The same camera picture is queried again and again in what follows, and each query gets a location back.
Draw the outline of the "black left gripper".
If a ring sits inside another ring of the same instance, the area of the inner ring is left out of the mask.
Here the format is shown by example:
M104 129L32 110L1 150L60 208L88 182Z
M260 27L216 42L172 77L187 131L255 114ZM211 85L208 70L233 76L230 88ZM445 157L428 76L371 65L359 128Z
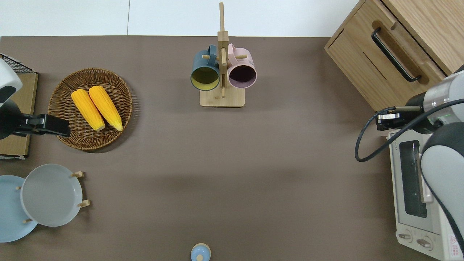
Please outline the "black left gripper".
M55 135L70 137L70 122L49 114L40 114L36 125L38 135Z

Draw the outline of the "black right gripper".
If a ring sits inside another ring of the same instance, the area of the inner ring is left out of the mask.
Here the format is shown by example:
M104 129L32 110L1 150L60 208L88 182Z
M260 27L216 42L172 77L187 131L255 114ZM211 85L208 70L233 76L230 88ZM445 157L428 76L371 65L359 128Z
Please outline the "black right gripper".
M406 113L404 111L376 111L376 129L387 131L388 129L402 129L406 125Z

